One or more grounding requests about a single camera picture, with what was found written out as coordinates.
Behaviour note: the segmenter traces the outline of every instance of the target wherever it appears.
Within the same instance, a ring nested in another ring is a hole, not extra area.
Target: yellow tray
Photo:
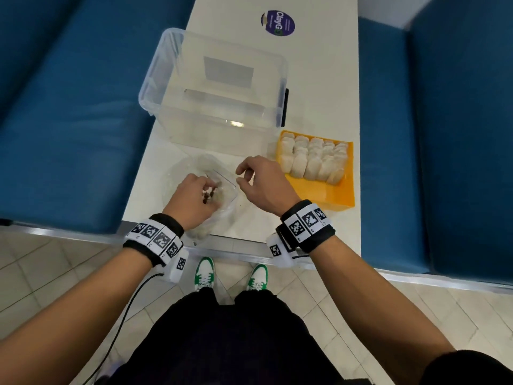
[[[295,136],[306,136],[308,139],[319,137],[283,130],[279,135],[280,140],[284,132],[290,132]],[[333,141],[335,144],[343,142],[327,138],[321,139]],[[309,181],[304,178],[294,178],[285,174],[287,180],[290,182],[299,197],[302,199],[308,199],[311,202],[316,203],[321,208],[334,211],[342,211],[355,206],[355,187],[353,185],[353,142],[347,143],[349,143],[349,146],[347,148],[347,162],[346,167],[344,168],[344,177],[337,185],[328,185],[322,181]],[[282,145],[278,142],[276,147],[276,158],[278,162],[280,161],[281,149]]]

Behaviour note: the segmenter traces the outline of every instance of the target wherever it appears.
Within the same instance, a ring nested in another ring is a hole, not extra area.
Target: tile floor
[[[119,251],[106,245],[57,240],[22,233],[0,233],[0,338],[103,265]],[[179,285],[153,279],[139,293],[109,359],[127,360],[152,324],[192,290],[194,265]],[[216,262],[215,293],[231,304],[245,288],[251,265]],[[513,296],[395,283],[458,349],[475,349],[513,369]],[[315,271],[269,268],[268,288],[304,319],[311,335],[345,378],[392,381],[338,312]],[[73,384],[81,384],[110,346],[106,337]]]

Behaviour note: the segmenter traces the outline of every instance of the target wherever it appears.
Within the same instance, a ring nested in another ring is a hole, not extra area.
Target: black cable
[[[133,303],[133,299],[137,296],[137,293],[139,293],[139,291],[141,290],[141,288],[146,284],[146,282],[148,282],[150,279],[154,278],[154,277],[158,277],[158,276],[163,276],[164,273],[157,273],[157,274],[154,274],[153,276],[151,277],[148,277],[146,279],[146,281],[144,281],[140,286],[139,286],[139,289],[137,289],[135,291],[135,293],[133,294],[132,296],[132,299],[130,300],[130,302],[128,303],[128,306],[127,308],[125,309],[125,315],[123,316],[123,319],[121,320],[121,324],[119,325],[119,328],[118,328],[118,332],[116,332],[116,336],[114,336],[114,340],[112,341],[112,343],[110,344],[110,347],[109,347],[109,350],[107,351],[107,353],[105,354],[105,357],[103,358],[102,362],[100,362],[100,364],[98,365],[98,367],[96,368],[96,370],[89,376],[89,378],[82,384],[82,385],[87,385],[87,382],[93,378],[93,376],[96,374],[96,372],[98,370],[100,370],[100,368],[102,367],[102,365],[104,364],[105,360],[107,359],[107,357],[109,356],[110,354],[110,351],[112,350],[112,347],[114,346],[114,342],[116,342],[116,339],[118,338],[118,335],[119,335],[119,331],[121,331],[121,327],[123,326],[123,323],[125,322],[125,318],[127,317],[127,314],[128,314],[128,310],[130,309],[130,306],[132,305]]]

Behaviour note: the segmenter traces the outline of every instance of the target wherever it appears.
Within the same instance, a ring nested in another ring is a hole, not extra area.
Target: white table
[[[286,37],[266,32],[260,16],[268,10],[291,16],[295,31]],[[283,55],[290,90],[285,129],[354,142],[355,207],[327,214],[337,235],[361,254],[357,0],[196,0],[187,30]],[[186,156],[183,150],[194,149],[173,145],[156,122],[124,221],[138,222],[162,211],[165,174]],[[213,155],[233,170],[243,159]],[[250,204],[242,193],[235,219],[237,224],[214,234],[265,242],[279,225],[277,217]],[[250,246],[224,241],[222,249],[245,252]]]

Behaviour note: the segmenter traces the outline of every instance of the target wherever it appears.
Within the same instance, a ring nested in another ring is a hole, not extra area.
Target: person
[[[281,217],[300,200],[276,162],[248,157],[237,182],[257,207]],[[205,177],[189,174],[163,213],[195,228],[215,211]],[[456,351],[438,328],[337,236],[311,251],[349,327],[397,385],[513,383],[513,373],[478,352]],[[152,267],[124,248],[0,345],[0,383],[68,384],[93,355]],[[204,258],[196,291],[173,304],[108,384],[345,383],[305,324],[266,289],[258,265],[234,305],[219,305],[215,266]]]

